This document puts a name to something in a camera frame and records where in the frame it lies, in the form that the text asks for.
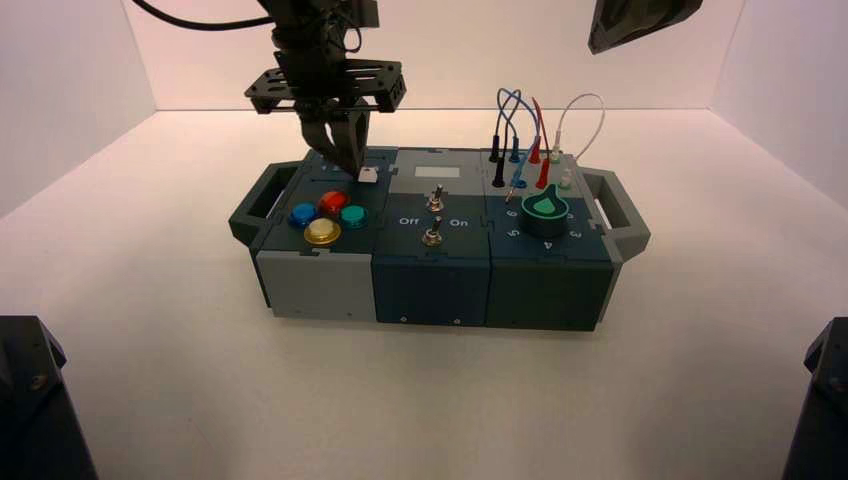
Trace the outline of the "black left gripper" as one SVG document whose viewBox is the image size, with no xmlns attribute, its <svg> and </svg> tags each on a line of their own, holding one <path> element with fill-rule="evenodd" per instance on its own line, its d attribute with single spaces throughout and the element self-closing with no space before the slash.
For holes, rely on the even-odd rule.
<svg viewBox="0 0 848 480">
<path fill-rule="evenodd" d="M 357 37 L 350 48 L 348 31 Z M 365 159 L 369 111 L 392 113 L 406 94 L 402 64 L 397 61 L 350 58 L 362 47 L 359 27 L 314 27 L 272 30 L 277 65 L 245 90 L 256 112 L 267 114 L 280 102 L 338 100 L 352 109 L 359 98 L 371 97 L 367 111 L 321 109 L 297 111 L 306 143 L 326 160 L 356 177 Z"/>
</svg>

